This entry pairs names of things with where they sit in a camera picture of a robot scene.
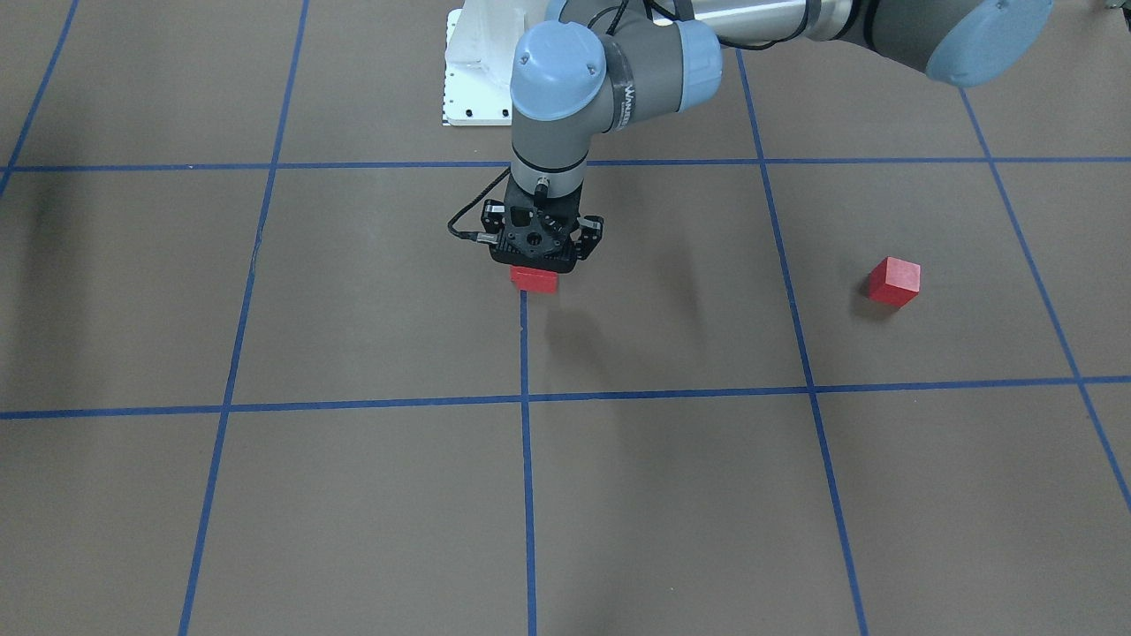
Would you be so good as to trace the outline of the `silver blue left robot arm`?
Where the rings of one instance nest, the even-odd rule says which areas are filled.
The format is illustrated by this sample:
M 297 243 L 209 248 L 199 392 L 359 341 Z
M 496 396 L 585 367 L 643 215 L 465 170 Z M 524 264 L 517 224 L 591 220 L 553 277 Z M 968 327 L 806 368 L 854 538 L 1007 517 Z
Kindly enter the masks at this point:
M 709 101 L 725 49 L 848 42 L 957 87 L 994 80 L 1051 1 L 553 1 L 512 54 L 512 164 L 475 241 L 493 261 L 568 273 L 603 235 L 582 216 L 592 140 Z

